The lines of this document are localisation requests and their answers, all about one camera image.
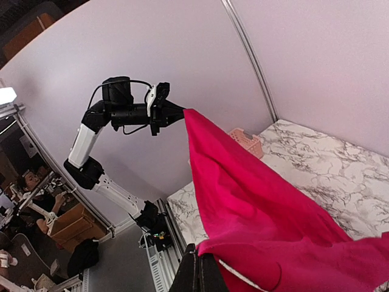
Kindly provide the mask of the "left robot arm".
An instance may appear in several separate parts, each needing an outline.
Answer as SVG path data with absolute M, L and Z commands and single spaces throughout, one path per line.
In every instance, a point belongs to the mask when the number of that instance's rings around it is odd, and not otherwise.
M 168 82 L 151 84 L 111 77 L 93 90 L 63 163 L 78 187 L 126 212 L 144 232 L 167 233 L 167 215 L 150 184 L 169 170 L 167 138 L 184 119 L 184 108 L 169 99 Z

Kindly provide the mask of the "red t-shirt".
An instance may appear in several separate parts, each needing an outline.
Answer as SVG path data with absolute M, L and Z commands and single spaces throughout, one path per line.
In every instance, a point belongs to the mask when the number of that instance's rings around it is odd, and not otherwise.
M 184 111 L 210 256 L 228 291 L 373 291 L 388 234 L 353 240 L 315 201 L 194 109 Z

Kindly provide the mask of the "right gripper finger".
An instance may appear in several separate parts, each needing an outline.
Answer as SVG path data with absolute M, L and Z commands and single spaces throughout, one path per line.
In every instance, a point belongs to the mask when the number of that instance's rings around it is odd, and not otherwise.
M 194 243 L 187 245 L 169 292 L 223 292 L 227 285 L 212 254 L 198 255 Z

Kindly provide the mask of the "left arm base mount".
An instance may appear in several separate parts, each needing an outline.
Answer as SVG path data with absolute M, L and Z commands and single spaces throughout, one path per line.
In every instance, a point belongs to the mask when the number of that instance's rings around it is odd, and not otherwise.
M 145 206 L 135 219 L 137 225 L 150 235 L 152 243 L 159 252 L 173 244 L 165 217 L 166 214 L 160 213 L 155 204 L 145 201 Z

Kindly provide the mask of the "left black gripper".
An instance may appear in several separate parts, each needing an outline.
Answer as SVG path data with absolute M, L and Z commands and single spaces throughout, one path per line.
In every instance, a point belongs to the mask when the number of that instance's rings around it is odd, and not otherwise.
M 150 108 L 151 135 L 157 136 L 161 128 L 166 128 L 184 117 L 185 108 L 168 100 L 154 101 Z

